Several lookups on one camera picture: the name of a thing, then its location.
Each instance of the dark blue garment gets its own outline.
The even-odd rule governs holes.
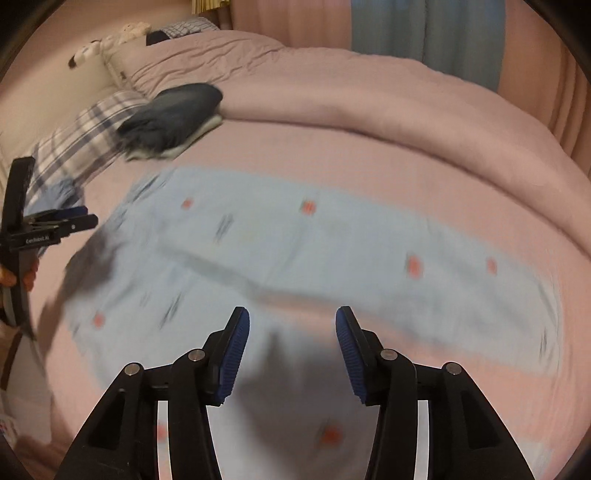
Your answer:
[[[184,143],[211,118],[223,95],[208,83],[189,83],[160,92],[117,129],[126,150],[156,154]]]

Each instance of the folded clothes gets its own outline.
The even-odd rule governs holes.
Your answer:
[[[141,160],[143,158],[165,158],[168,160],[172,160],[173,158],[177,158],[181,153],[183,153],[186,149],[193,145],[207,132],[210,132],[214,128],[219,127],[221,124],[222,116],[216,113],[208,120],[205,120],[205,123],[202,126],[200,126],[193,135],[191,135],[184,143],[180,144],[178,147],[169,148],[159,154],[154,154],[143,148],[137,148],[136,150],[127,152],[125,159],[127,161]]]
[[[117,129],[127,151],[158,156],[186,142],[216,112],[220,90],[208,83],[190,83],[160,92]]]

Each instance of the blue curtain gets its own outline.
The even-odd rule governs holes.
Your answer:
[[[422,61],[496,91],[505,0],[351,0],[352,48]]]

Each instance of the stuffed toy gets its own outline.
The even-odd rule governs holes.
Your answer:
[[[127,24],[119,33],[109,35],[101,40],[93,40],[89,44],[84,45],[80,50],[74,53],[73,57],[68,62],[68,66],[71,69],[75,69],[89,58],[96,57],[97,55],[108,52],[126,42],[147,35],[151,30],[152,26],[146,22]]]

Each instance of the human hand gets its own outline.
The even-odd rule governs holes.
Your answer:
[[[39,259],[36,258],[31,269],[27,272],[23,278],[22,283],[27,291],[31,291],[37,278],[37,270],[39,269]],[[8,271],[6,268],[0,265],[0,285],[3,287],[13,287],[17,284],[17,278],[14,273]]]

